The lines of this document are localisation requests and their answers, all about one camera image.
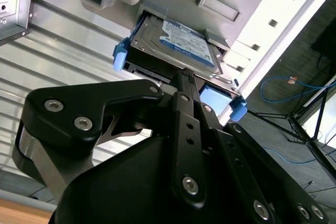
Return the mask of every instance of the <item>screw head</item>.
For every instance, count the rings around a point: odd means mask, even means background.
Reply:
[[[75,126],[82,130],[82,131],[88,131],[92,128],[93,123],[90,119],[86,118],[85,116],[79,116],[74,121]]]
[[[307,220],[310,219],[310,215],[309,215],[309,213],[307,212],[307,210],[306,210],[303,206],[298,205],[298,209],[299,209],[300,213],[301,213]]]
[[[255,212],[261,217],[261,219],[263,219],[263,220],[268,220],[269,219],[269,213],[268,213],[266,207],[262,203],[255,200],[253,202],[253,208],[254,208]]]
[[[48,100],[44,103],[44,107],[51,112],[59,112],[63,110],[64,106],[60,101]]]
[[[191,195],[198,194],[198,184],[197,182],[189,176],[186,176],[182,180],[184,189]]]
[[[150,86],[149,89],[154,93],[158,93],[158,89],[156,87]]]
[[[212,109],[208,105],[203,106],[207,112],[212,112]]]
[[[181,94],[181,97],[184,101],[189,101],[189,98],[186,95]]]
[[[235,129],[236,132],[241,133],[242,131],[240,130],[239,126],[233,125],[233,128]]]
[[[320,209],[318,209],[316,206],[311,206],[311,209],[313,210],[314,214],[316,214],[317,217],[319,217],[321,220],[323,220],[324,216]]]

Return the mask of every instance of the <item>blue plastic tab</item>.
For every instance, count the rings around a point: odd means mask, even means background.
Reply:
[[[230,115],[232,121],[238,122],[247,113],[246,105],[246,100],[243,97],[237,97],[230,103],[233,110]]]
[[[130,38],[123,39],[119,44],[117,44],[113,51],[113,69],[116,71],[121,71],[124,67],[127,49],[130,45]]]
[[[219,116],[223,110],[230,104],[232,98],[216,89],[204,85],[201,91],[201,101],[208,104]]]
[[[233,112],[230,115],[232,121],[238,122],[247,113],[247,108],[245,106],[246,105],[241,103],[238,107],[233,109]]]

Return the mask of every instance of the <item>mounting hole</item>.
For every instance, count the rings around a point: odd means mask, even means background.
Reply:
[[[191,138],[187,138],[187,143],[189,143],[190,145],[194,145],[194,140],[192,140]]]
[[[310,215],[309,215],[308,211],[307,211],[301,204],[298,205],[298,208],[299,208],[299,210],[300,210],[300,213],[301,213],[307,220],[309,220],[309,219],[310,219]]]
[[[271,19],[271,20],[268,22],[268,24],[269,24],[271,27],[276,27],[277,24],[278,24],[278,22],[275,21],[274,19]]]
[[[182,97],[182,99],[184,100],[184,101],[189,101],[190,99],[189,99],[189,97],[187,97],[186,95],[184,95],[184,94],[181,94],[181,97]]]
[[[153,91],[154,93],[158,93],[158,89],[156,87],[150,86],[149,89]]]
[[[187,123],[187,127],[188,127],[189,129],[191,129],[191,130],[194,129],[194,126],[193,126],[192,124],[190,124],[190,123]]]
[[[237,158],[236,158],[236,164],[239,165],[240,167],[243,166],[242,162],[239,159],[237,159]]]

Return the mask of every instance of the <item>hard drive label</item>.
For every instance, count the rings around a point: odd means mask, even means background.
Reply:
[[[160,36],[162,44],[207,66],[215,66],[203,35],[172,21],[164,21],[162,30],[168,34],[168,36]]]

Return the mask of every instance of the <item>blue label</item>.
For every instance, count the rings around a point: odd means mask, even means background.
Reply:
[[[182,48],[180,48],[178,46],[175,46],[175,45],[169,43],[168,41],[160,39],[160,42],[162,44],[164,44],[165,46],[170,47],[170,48],[172,48],[172,49],[174,49],[174,50],[176,50],[176,51],[178,51],[178,52],[180,52],[180,53],[182,53],[184,55],[187,55],[187,56],[193,58],[194,60],[198,60],[199,62],[201,62],[201,63],[203,63],[203,64],[205,64],[205,65],[207,65],[209,67],[214,67],[214,65],[211,62],[209,62],[209,61],[203,59],[202,57],[197,56],[197,55],[195,55],[195,54],[193,54],[191,52],[188,52],[188,51],[186,51],[186,50],[184,50],[184,49],[182,49]]]
[[[174,26],[178,27],[179,29],[185,30],[185,31],[186,31],[187,33],[189,33],[189,34],[192,34],[192,35],[194,35],[194,36],[196,36],[196,37],[198,37],[198,38],[201,38],[201,39],[204,39],[204,40],[205,40],[205,36],[204,36],[204,35],[202,35],[202,34],[196,32],[196,31],[193,31],[193,30],[190,30],[190,29],[184,27],[184,26],[181,25],[179,22],[176,22],[176,21],[174,21],[174,20],[170,20],[170,19],[167,20],[167,22],[173,24]]]

